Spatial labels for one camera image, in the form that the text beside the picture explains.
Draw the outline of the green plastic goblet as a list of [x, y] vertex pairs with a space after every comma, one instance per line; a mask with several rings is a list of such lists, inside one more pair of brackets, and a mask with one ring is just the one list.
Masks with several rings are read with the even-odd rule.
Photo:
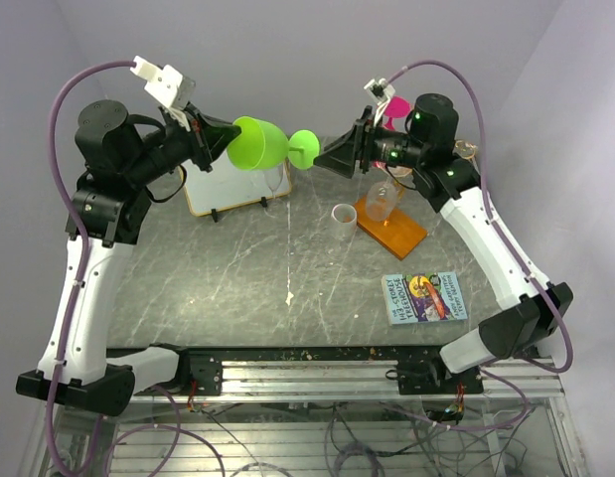
[[321, 144], [310, 130], [301, 129], [290, 137], [271, 122], [242, 116], [233, 122], [240, 133], [227, 147], [231, 163], [240, 170], [267, 170], [288, 160], [306, 170], [320, 155]]

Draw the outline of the clear round wine glass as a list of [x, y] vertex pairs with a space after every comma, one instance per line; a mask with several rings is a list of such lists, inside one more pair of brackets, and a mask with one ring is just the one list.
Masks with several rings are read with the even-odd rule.
[[380, 179], [375, 182], [366, 195], [366, 213], [373, 222], [388, 219], [404, 192], [409, 187], [404, 180], [411, 170], [404, 167], [380, 167]]

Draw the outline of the clear tall wine glass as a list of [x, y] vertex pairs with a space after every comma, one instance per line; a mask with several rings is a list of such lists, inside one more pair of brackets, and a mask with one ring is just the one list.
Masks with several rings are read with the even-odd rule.
[[272, 198], [276, 197], [276, 193], [279, 190], [284, 177], [284, 166], [279, 164], [273, 168], [265, 169], [262, 171], [263, 179]]

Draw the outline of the pink plastic goblet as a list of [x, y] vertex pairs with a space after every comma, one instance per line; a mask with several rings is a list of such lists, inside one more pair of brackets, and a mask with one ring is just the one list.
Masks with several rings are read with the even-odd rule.
[[400, 96], [394, 96], [384, 110], [384, 128], [394, 130], [393, 122], [396, 119], [406, 118], [410, 111], [411, 105], [406, 99]]

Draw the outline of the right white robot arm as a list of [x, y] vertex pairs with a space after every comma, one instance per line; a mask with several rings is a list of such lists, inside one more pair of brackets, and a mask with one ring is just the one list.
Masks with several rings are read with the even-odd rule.
[[562, 330], [573, 294], [566, 283], [552, 283], [529, 260], [493, 208], [483, 169], [456, 153], [459, 116], [448, 97], [419, 96], [405, 116], [404, 131], [397, 132], [382, 125], [392, 96], [383, 86], [372, 94], [376, 104], [326, 147], [308, 130], [286, 136], [251, 117], [228, 122], [199, 114], [193, 129], [201, 133], [210, 160], [228, 153], [241, 170], [267, 169], [284, 159], [295, 167], [318, 166], [346, 178], [357, 170], [367, 172], [373, 163], [387, 171], [398, 166], [411, 170], [416, 191], [466, 243], [501, 308], [475, 330], [442, 346], [441, 360], [428, 367], [428, 384], [449, 393], [461, 383], [462, 372], [514, 357]]

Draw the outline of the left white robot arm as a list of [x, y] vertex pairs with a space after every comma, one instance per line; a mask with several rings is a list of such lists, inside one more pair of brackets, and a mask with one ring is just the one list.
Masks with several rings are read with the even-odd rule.
[[75, 143], [85, 171], [70, 198], [67, 268], [57, 318], [37, 367], [20, 374], [18, 395], [118, 416], [133, 395], [159, 385], [183, 393], [194, 375], [187, 349], [153, 344], [108, 358], [107, 333], [122, 274], [157, 198], [149, 186], [187, 161], [209, 172], [238, 128], [192, 103], [181, 124], [167, 109], [155, 120], [100, 100], [78, 116]]

